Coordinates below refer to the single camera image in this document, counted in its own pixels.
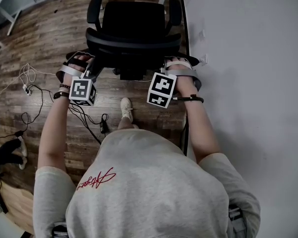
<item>sneaker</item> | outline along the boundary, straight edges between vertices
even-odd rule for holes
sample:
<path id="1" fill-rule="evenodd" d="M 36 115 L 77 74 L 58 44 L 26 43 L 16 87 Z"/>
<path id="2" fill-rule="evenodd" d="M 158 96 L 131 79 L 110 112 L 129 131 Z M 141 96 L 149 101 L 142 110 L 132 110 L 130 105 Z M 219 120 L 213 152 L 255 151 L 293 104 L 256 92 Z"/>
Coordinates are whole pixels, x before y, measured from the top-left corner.
<path id="1" fill-rule="evenodd" d="M 26 146 L 25 146 L 23 137 L 22 136 L 19 136 L 18 139 L 21 141 L 20 149 L 21 149 L 22 155 L 24 157 L 27 157 L 28 156 L 28 150 L 26 149 Z"/>
<path id="2" fill-rule="evenodd" d="M 123 117 L 128 117 L 130 122 L 133 122 L 133 114 L 131 113 L 132 105 L 128 98 L 123 98 L 120 102 L 121 113 Z"/>
<path id="3" fill-rule="evenodd" d="M 28 162 L 27 158 L 26 157 L 22 157 L 22 160 L 23 160 L 23 163 L 22 164 L 19 164 L 19 168 L 21 170 L 25 169 L 25 165 L 26 163 Z"/>

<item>black office chair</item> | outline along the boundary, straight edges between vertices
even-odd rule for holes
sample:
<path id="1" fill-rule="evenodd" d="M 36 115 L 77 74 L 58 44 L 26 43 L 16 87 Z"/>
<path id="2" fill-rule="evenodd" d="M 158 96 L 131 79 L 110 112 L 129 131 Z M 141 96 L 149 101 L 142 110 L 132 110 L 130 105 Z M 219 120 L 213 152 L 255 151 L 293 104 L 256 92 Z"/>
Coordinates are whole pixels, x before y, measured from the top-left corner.
<path id="1" fill-rule="evenodd" d="M 89 69 L 91 75 L 97 77 L 104 67 L 109 67 L 114 68 L 116 75 L 120 74 L 120 79 L 142 80 L 148 69 L 163 67 L 165 57 L 184 57 L 192 66 L 199 63 L 196 58 L 178 52 L 181 34 L 168 35 L 172 26 L 181 24 L 178 0 L 170 0 L 166 27 L 162 4 L 123 1 L 107 3 L 101 27 L 101 2 L 91 0 L 87 11 L 88 23 L 96 26 L 96 30 L 86 30 L 88 50 L 84 52 L 95 56 Z"/>

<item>white wall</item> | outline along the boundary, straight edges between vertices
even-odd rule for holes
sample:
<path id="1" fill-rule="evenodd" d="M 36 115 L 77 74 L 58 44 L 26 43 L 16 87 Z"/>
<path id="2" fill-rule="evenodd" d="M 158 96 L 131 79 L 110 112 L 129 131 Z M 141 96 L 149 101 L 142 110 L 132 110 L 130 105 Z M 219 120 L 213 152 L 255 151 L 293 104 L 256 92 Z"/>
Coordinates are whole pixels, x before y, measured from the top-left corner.
<path id="1" fill-rule="evenodd" d="M 209 55 L 208 114 L 261 203 L 258 237 L 298 238 L 298 0 L 185 4 L 191 55 Z"/>

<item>light wooden floor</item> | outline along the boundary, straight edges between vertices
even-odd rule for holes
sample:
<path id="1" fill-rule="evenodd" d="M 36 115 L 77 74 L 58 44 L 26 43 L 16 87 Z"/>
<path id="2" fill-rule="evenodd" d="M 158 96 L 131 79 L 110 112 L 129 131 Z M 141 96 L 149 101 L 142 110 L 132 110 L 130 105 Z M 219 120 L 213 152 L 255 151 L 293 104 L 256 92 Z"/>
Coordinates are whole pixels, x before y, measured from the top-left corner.
<path id="1" fill-rule="evenodd" d="M 33 195 L 24 189 L 13 188 L 5 182 L 2 182 L 0 194 L 8 209 L 5 216 L 24 231 L 34 234 Z"/>
<path id="2" fill-rule="evenodd" d="M 13 33 L 7 37 L 8 26 L 0 30 L 0 91 L 19 75 L 20 68 L 30 63 L 34 68 L 55 73 L 69 52 L 87 48 L 85 30 L 86 12 L 90 0 L 50 0 L 23 12 L 19 17 Z M 105 5 L 110 0 L 103 0 Z M 185 53 L 185 36 L 183 24 L 172 29 L 182 34 L 181 52 Z M 53 92 L 59 82 L 55 76 L 37 74 L 35 84 Z M 184 125 L 184 106 L 172 103 L 167 110 L 147 104 L 147 93 L 150 82 L 119 80 L 111 69 L 104 69 L 100 74 L 96 88 L 98 97 L 95 107 L 85 108 L 85 112 L 95 121 L 107 113 L 107 124 L 111 131 L 116 130 L 121 119 L 120 101 L 129 97 L 133 103 L 135 124 L 140 128 L 156 132 L 178 144 L 180 131 Z M 21 114 L 28 112 L 33 119 L 39 112 L 41 93 L 34 91 L 28 97 L 22 90 L 21 81 L 15 81 L 0 97 L 0 136 L 25 129 Z M 33 193 L 34 176 L 37 169 L 38 148 L 41 131 L 52 105 L 50 97 L 44 94 L 44 106 L 40 116 L 29 125 L 24 134 L 29 156 L 25 170 L 17 165 L 4 165 L 2 180 L 11 186 L 24 188 Z M 91 126 L 95 135 L 102 139 L 99 126 Z M 11 138 L 0 139 L 0 145 Z M 98 143 L 91 137 L 81 122 L 69 112 L 66 166 L 75 183 L 93 162 L 99 149 Z"/>

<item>bracelet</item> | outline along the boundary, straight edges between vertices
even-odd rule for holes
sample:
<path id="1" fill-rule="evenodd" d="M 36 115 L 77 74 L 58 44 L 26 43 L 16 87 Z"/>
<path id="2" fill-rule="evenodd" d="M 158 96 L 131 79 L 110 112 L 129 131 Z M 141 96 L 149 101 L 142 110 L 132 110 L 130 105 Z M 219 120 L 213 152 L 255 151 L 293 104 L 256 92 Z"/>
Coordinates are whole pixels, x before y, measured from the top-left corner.
<path id="1" fill-rule="evenodd" d="M 201 97 L 197 97 L 196 94 L 191 94 L 190 97 L 181 97 L 181 98 L 175 97 L 172 99 L 174 101 L 200 101 L 200 102 L 204 103 L 204 99 Z"/>
<path id="2" fill-rule="evenodd" d="M 69 90 L 59 90 L 59 92 L 70 93 Z"/>
<path id="3" fill-rule="evenodd" d="M 70 86 L 64 85 L 64 84 L 60 84 L 60 87 L 64 87 L 64 88 L 67 88 L 67 89 L 70 89 L 71 88 Z"/>
<path id="4" fill-rule="evenodd" d="M 69 98 L 70 94 L 68 92 L 61 90 L 54 94 L 53 99 L 56 100 L 56 99 L 60 98 L 61 96 Z"/>

